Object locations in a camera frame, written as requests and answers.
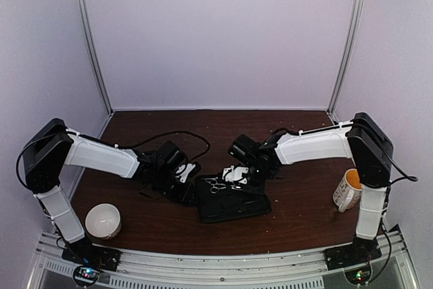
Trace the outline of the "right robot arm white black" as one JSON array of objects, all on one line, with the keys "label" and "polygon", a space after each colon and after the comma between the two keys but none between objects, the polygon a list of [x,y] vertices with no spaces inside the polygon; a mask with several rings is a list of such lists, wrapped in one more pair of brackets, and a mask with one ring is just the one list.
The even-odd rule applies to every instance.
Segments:
[{"label": "right robot arm white black", "polygon": [[370,115],[359,112],[350,121],[310,131],[276,130],[262,143],[240,135],[229,153],[242,166],[225,168],[223,181],[252,187],[274,178],[283,165],[351,159],[360,178],[361,203],[355,237],[346,255],[353,263],[374,255],[390,187],[393,144]]}]

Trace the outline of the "silver hair scissors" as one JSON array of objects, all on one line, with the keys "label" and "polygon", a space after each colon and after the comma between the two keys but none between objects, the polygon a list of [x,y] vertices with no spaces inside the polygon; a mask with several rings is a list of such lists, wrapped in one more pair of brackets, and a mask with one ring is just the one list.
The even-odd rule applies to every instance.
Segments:
[{"label": "silver hair scissors", "polygon": [[217,178],[207,179],[206,183],[210,186],[210,193],[216,194],[221,190],[225,190],[227,186],[224,183],[219,183]]}]

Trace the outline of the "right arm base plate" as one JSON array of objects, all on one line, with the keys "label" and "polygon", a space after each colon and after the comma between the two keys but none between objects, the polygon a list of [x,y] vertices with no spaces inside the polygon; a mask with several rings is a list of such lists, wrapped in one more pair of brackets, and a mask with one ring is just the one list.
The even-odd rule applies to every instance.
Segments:
[{"label": "right arm base plate", "polygon": [[329,271],[368,263],[382,256],[382,251],[375,237],[366,240],[354,237],[350,244],[334,246],[323,251],[325,263]]}]

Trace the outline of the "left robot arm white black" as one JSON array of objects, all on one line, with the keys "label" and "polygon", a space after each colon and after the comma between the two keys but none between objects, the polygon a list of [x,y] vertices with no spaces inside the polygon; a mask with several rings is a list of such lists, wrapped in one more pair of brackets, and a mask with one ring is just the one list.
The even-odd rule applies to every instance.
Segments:
[{"label": "left robot arm white black", "polygon": [[149,184],[171,202],[196,203],[188,178],[199,168],[172,141],[157,150],[140,152],[109,145],[69,129],[62,119],[49,121],[23,148],[17,160],[24,165],[25,186],[49,213],[66,248],[82,264],[97,259],[97,249],[73,211],[60,185],[63,167],[81,166]]}]

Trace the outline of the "silver thinning shears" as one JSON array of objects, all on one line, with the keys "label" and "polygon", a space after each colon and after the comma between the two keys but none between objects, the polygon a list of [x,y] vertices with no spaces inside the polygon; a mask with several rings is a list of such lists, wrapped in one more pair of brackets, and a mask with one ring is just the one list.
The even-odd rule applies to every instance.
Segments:
[{"label": "silver thinning shears", "polygon": [[237,191],[242,191],[242,187],[239,185],[231,185],[231,190],[237,190]]}]

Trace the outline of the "black zip tool case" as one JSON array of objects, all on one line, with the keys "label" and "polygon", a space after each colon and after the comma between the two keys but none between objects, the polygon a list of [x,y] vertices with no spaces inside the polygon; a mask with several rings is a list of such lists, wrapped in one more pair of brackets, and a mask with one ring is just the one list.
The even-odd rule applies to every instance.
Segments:
[{"label": "black zip tool case", "polygon": [[[227,188],[211,194],[206,180],[212,178],[217,178],[218,182],[224,183]],[[202,175],[196,178],[196,200],[202,223],[233,221],[265,215],[272,211],[271,202],[266,194],[256,195],[231,190],[231,185],[243,184],[224,182],[221,175]]]}]

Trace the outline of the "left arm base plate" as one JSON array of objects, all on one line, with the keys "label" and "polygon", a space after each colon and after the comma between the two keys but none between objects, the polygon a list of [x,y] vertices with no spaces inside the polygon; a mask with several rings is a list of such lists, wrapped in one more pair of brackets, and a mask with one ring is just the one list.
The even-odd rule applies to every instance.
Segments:
[{"label": "left arm base plate", "polygon": [[102,271],[116,271],[120,256],[117,249],[94,245],[88,235],[73,243],[65,242],[62,252],[64,260]]}]

